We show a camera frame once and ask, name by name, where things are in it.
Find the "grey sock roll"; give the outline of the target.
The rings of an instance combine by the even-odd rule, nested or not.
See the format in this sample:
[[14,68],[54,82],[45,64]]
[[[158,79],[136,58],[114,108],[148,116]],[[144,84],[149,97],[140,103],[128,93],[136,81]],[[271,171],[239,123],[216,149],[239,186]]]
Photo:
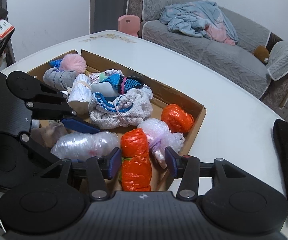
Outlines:
[[77,76],[76,71],[60,71],[57,68],[50,68],[44,73],[43,81],[57,90],[67,90],[67,88],[72,87]]

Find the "white blue striped roll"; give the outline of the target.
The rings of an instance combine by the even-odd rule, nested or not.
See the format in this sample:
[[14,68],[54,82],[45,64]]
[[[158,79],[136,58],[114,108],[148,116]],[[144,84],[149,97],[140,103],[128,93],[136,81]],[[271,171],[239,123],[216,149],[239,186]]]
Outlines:
[[84,115],[88,113],[88,104],[92,96],[91,82],[85,74],[79,74],[72,87],[68,90],[68,105],[78,114]]

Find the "clear plastic bag roll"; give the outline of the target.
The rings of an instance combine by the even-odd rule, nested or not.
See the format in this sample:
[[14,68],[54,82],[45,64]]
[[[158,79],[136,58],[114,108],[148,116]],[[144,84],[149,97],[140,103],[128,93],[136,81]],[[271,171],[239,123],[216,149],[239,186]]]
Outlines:
[[86,161],[91,157],[105,157],[119,146],[120,140],[116,133],[108,131],[95,134],[75,132],[60,137],[50,152],[59,159]]

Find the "lilac sock roll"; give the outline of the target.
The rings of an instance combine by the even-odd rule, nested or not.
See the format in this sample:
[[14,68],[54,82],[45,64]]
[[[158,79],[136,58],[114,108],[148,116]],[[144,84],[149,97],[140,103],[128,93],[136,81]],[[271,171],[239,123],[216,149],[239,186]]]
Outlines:
[[43,147],[52,148],[67,130],[60,122],[51,122],[46,127],[34,128],[31,130],[31,139]]

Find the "pink fluffy pompom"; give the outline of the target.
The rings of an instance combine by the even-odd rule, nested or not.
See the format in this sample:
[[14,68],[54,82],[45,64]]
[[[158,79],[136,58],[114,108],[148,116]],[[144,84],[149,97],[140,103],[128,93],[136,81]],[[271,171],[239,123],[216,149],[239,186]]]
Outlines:
[[81,74],[87,70],[86,61],[79,54],[66,54],[62,59],[52,60],[49,64],[59,71],[76,71]]

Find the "white purple patterned bundle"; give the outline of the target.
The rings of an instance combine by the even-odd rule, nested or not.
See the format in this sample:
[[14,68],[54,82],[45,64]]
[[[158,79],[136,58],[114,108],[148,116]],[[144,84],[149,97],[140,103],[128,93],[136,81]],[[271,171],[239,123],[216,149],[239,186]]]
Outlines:
[[118,85],[121,76],[124,75],[120,70],[109,69],[101,73],[91,73],[89,79],[91,84],[108,82],[111,85]]

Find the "pink white bubble wrap bundle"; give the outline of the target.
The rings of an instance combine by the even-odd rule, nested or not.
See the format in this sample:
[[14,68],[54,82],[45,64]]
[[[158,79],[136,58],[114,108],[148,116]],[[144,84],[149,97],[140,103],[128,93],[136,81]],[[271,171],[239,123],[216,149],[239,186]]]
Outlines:
[[138,125],[145,133],[149,151],[159,163],[161,168],[167,167],[165,161],[165,148],[170,146],[176,153],[179,153],[184,145],[183,133],[172,133],[168,125],[159,119],[149,118]]

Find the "orange plastic bag bundle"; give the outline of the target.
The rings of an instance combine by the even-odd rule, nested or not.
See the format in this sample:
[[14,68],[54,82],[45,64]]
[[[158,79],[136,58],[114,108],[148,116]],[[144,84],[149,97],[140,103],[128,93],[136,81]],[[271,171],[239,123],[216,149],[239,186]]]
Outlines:
[[162,110],[161,121],[167,124],[172,133],[186,134],[194,124],[193,116],[176,104],[167,105]]

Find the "blue teal knit sock bundle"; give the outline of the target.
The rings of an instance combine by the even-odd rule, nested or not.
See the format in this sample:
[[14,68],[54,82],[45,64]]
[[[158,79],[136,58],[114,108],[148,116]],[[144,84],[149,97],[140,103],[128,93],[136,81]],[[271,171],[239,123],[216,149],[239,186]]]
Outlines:
[[126,94],[132,88],[142,88],[143,85],[143,81],[138,77],[113,74],[104,78],[100,83],[93,83],[91,91],[92,93],[99,92],[107,98],[116,98]]

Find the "white knit blue trim bundle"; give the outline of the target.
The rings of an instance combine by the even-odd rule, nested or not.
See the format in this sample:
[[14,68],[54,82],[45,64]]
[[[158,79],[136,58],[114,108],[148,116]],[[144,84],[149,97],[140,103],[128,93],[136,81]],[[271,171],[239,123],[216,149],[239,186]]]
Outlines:
[[147,86],[132,88],[113,101],[105,100],[96,92],[92,94],[88,109],[90,121],[100,129],[137,126],[153,113],[152,90]]

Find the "shallow cardboard box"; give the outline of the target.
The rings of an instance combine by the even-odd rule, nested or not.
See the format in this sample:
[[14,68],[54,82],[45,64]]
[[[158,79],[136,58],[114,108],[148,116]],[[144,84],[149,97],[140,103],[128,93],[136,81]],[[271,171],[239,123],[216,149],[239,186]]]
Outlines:
[[[117,62],[106,59],[105,57],[85,50],[81,51],[81,56],[86,60],[87,70],[89,72],[102,72],[106,69],[114,68],[121,70],[123,74],[139,77],[145,85],[148,85],[152,89],[153,92],[153,98],[151,100],[152,113],[150,117],[160,119],[163,108],[171,103],[179,105],[185,112],[192,114],[194,124],[191,130],[184,135],[186,140],[179,154],[187,155],[189,153],[206,115],[206,108],[203,105],[166,84],[151,79],[150,77],[118,64]],[[25,72],[27,72],[28,75],[37,76],[38,80],[43,81],[42,77],[49,68],[50,65],[46,62],[40,66],[36,65],[32,70],[25,70]],[[135,126],[131,125],[126,126],[126,117],[124,118],[122,115],[113,117],[113,120],[121,121],[122,125],[119,124],[114,129],[111,129],[111,131],[117,133],[119,136],[122,136],[124,133],[135,128]],[[153,165],[153,175],[151,179],[152,190],[168,190],[173,181],[171,175],[166,171],[166,169],[162,169],[156,161],[153,159],[151,159],[151,161]]]

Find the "pink plastic child chair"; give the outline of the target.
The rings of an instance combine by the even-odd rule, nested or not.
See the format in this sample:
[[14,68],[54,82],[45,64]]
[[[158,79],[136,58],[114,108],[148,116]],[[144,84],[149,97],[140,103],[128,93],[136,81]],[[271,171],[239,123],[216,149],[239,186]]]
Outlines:
[[138,37],[140,18],[135,15],[122,15],[118,19],[118,31]]

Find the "grey covered sofa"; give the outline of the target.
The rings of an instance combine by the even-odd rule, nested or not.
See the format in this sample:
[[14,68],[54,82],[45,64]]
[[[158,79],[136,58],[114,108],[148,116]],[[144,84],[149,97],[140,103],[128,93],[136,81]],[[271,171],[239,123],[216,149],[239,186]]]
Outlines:
[[[201,0],[127,0],[126,13],[140,18],[139,35],[214,70],[260,99],[273,110],[279,109],[288,91],[288,42],[264,26],[218,6],[236,29],[239,42],[234,46],[172,33],[160,22],[166,6]],[[252,53],[258,46],[269,51],[263,64]]]

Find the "brown plush toy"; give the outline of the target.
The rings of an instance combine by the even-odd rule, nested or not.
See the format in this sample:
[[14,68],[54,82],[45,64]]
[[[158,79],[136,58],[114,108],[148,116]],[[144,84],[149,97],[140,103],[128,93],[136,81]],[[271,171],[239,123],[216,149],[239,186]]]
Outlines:
[[265,46],[258,46],[252,54],[263,64],[267,64],[269,61],[269,51]]

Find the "pink cloth on sofa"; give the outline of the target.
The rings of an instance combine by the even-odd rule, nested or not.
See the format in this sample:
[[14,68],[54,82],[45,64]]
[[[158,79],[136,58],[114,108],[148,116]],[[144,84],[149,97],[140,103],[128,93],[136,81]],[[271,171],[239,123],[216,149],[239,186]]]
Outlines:
[[205,29],[206,33],[211,37],[212,40],[215,40],[220,43],[228,44],[231,46],[235,45],[235,41],[228,37],[226,34],[226,29],[217,28],[215,25],[209,25]]

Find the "light blue blanket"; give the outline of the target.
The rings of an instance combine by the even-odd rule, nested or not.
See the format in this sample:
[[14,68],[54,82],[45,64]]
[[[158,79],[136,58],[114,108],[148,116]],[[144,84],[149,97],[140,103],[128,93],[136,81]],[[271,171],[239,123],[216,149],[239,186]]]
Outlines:
[[160,22],[172,33],[181,33],[190,37],[204,37],[212,40],[205,29],[209,25],[226,29],[229,38],[239,42],[239,38],[230,20],[210,1],[194,1],[166,6],[160,16]]

